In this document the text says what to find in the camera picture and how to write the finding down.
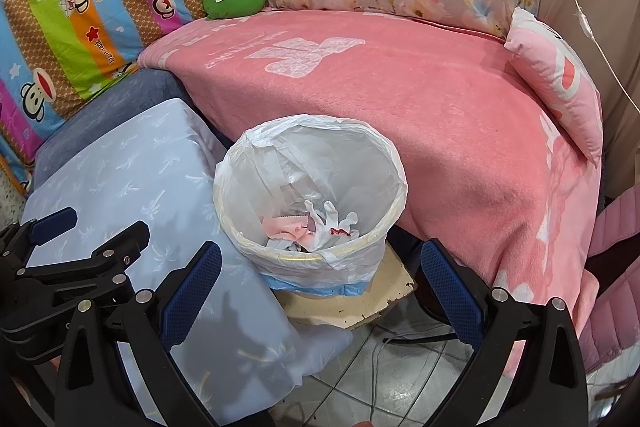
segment white cable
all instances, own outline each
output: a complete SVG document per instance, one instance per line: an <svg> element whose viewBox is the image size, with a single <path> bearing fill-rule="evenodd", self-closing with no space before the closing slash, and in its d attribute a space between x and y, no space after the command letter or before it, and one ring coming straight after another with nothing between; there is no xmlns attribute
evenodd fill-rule
<svg viewBox="0 0 640 427"><path fill-rule="evenodd" d="M598 44L598 41L596 40L596 37L593 35L593 31L591 29L591 25L589 24L587 16L582 11L582 7L580 6L580 3L578 3L578 0L574 0L574 1L575 1L575 5L576 5L576 7L578 9L578 19L580 21L580 27L582 28L582 31L596 45L596 47L598 48L598 51L602 55L602 58L604 58L604 61L607 63L607 67L609 68L609 71L611 71L611 74L613 75L613 78L616 79L616 82L620 86L620 89L622 89L622 92L629 99L629 102L631 102L631 104L634 106L636 111L638 111L638 113L640 114L640 109L638 109L638 106L636 105L636 102L634 102L633 99L631 98L631 96L629 96L629 93L626 92L625 87L622 85L622 82L620 82L618 76L616 75L616 72L613 70L613 67L609 63L609 60L607 59L607 55L604 54L604 51L602 50L602 48Z"/></svg>
<svg viewBox="0 0 640 427"><path fill-rule="evenodd" d="M397 339L398 337L407 337L408 335L424 335L425 333L430 333L431 331L436 330L442 326L445 325L438 324L426 331L416 331L415 333L399 333L398 335L393 335L391 338L382 339L379 342L379 344L382 344L382 346L378 350L377 356L376 346L373 347L373 350L371 351L371 412L369 414L370 422L373 422L373 413L375 413L376 411L376 402L378 400L378 366L380 365L380 353L382 353L382 350L385 349L386 345L389 344L393 339Z"/></svg>

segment blue gripper pad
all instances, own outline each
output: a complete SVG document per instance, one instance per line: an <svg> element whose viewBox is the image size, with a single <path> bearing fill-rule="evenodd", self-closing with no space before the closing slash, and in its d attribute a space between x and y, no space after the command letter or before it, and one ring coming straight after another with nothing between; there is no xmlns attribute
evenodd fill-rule
<svg viewBox="0 0 640 427"><path fill-rule="evenodd" d="M477 351L484 341L482 310L465 283L433 241L422 245L420 264L456 335Z"/></svg>
<svg viewBox="0 0 640 427"><path fill-rule="evenodd" d="M222 269L220 247L212 243L171 297L162 312L160 343L169 352L187 338Z"/></svg>
<svg viewBox="0 0 640 427"><path fill-rule="evenodd" d="M42 246L58 237L60 234L71 230L78 222L78 214L70 206L43 217L36 223L33 223L29 234L29 241L32 245Z"/></svg>

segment pink puffer jacket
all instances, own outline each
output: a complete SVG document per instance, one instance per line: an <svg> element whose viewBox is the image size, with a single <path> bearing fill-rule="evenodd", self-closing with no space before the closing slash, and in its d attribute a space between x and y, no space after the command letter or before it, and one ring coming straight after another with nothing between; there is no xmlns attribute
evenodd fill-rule
<svg viewBox="0 0 640 427"><path fill-rule="evenodd" d="M640 233L640 185L630 188L597 218L588 257ZM580 335L587 373L640 340L640 257L596 299Z"/></svg>

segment red star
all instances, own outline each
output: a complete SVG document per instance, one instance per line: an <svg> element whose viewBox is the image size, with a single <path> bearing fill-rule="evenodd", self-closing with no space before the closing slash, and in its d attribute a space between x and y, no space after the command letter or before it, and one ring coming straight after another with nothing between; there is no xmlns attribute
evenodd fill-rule
<svg viewBox="0 0 640 427"><path fill-rule="evenodd" d="M86 38L89 39L89 42L93 42L98 39L98 31L98 28L94 28L93 26L91 26L91 29L86 34Z"/></svg>

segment white plastic bag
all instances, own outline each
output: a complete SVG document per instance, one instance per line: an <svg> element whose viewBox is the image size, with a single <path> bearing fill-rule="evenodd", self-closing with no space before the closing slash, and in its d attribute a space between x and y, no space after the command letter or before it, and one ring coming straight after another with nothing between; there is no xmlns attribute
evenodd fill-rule
<svg viewBox="0 0 640 427"><path fill-rule="evenodd" d="M316 295L364 291L406 194L404 168L390 140L358 120L308 114L242 134L217 165L213 186L220 225L269 285ZM303 214L305 200L316 208L332 201L340 215L356 212L360 237L314 253L263 246L268 238L261 219ZM341 291L345 285L351 289Z"/></svg>

